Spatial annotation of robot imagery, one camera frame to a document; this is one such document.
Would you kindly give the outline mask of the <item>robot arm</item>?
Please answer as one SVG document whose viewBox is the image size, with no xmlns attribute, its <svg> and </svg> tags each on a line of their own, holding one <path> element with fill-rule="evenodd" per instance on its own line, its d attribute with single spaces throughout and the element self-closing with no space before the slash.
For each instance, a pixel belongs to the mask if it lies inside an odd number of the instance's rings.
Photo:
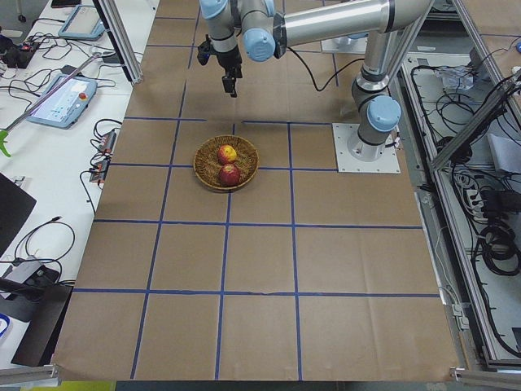
<svg viewBox="0 0 521 391">
<path fill-rule="evenodd" d="M 199 8 L 208 34 L 198 47 L 198 61 L 205 65 L 215 56 L 225 72 L 225 92 L 236 97 L 241 48 L 249 59 L 265 62 L 299 45 L 365 34 L 363 64 L 352 83 L 361 123 L 348 138 L 347 149 L 354 158 L 373 162 L 382 156 L 387 137 L 401 118 L 399 103 L 385 90 L 431 5 L 430 1 L 348 1 L 284 14 L 272 1 L 202 1 Z"/>
</svg>

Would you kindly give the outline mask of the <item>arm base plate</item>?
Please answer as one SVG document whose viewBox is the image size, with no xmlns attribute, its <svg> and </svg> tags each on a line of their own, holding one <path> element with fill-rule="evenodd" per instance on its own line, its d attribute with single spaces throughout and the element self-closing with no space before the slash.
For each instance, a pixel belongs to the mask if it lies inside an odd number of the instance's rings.
<svg viewBox="0 0 521 391">
<path fill-rule="evenodd" d="M 389 136 L 381 147 L 365 149 L 358 140 L 358 124 L 333 123 L 333 139 L 337 170 L 345 174 L 399 174 L 401 172 L 396 149 L 386 147 L 391 141 Z"/>
</svg>

